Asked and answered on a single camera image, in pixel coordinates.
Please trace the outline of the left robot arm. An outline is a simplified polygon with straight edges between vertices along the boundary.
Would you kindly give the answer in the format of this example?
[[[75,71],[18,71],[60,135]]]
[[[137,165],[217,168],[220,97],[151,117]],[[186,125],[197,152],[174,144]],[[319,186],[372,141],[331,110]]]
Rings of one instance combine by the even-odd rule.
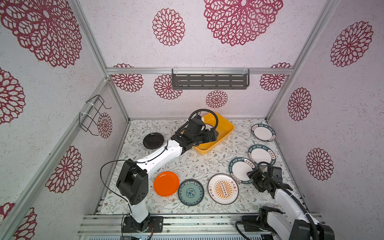
[[[149,221],[149,211],[145,198],[149,191],[149,178],[153,173],[162,168],[169,161],[178,158],[191,148],[215,142],[219,133],[216,128],[219,125],[218,116],[212,112],[215,125],[207,129],[204,117],[195,111],[172,137],[158,150],[140,160],[126,160],[122,166],[116,187],[131,211],[131,218],[137,225],[146,225]]]

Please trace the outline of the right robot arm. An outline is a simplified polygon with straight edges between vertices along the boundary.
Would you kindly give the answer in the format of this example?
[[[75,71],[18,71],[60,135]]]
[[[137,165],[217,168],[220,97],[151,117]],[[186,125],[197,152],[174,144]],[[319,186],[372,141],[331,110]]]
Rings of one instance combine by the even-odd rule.
[[[254,187],[263,193],[267,191],[282,210],[261,207],[255,221],[243,221],[244,226],[274,233],[281,240],[334,240],[331,227],[322,224],[304,207],[292,193],[292,188],[283,183],[282,169],[267,162],[258,163],[247,173]]]

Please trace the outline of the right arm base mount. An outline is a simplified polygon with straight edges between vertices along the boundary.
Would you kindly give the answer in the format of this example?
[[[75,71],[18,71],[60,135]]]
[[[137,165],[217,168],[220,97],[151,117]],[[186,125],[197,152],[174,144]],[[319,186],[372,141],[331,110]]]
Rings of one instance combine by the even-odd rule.
[[[245,232],[265,232],[266,230],[262,229],[262,224],[258,221],[259,216],[257,215],[249,215],[249,216],[242,216],[242,221],[251,223],[244,225]]]

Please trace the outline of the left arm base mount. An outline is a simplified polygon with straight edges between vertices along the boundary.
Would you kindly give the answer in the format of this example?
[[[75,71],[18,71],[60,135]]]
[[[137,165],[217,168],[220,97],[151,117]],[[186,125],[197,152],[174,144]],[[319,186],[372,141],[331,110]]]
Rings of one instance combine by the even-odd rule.
[[[161,233],[163,231],[164,217],[149,215],[142,223],[138,223],[132,216],[123,220],[122,233]]]

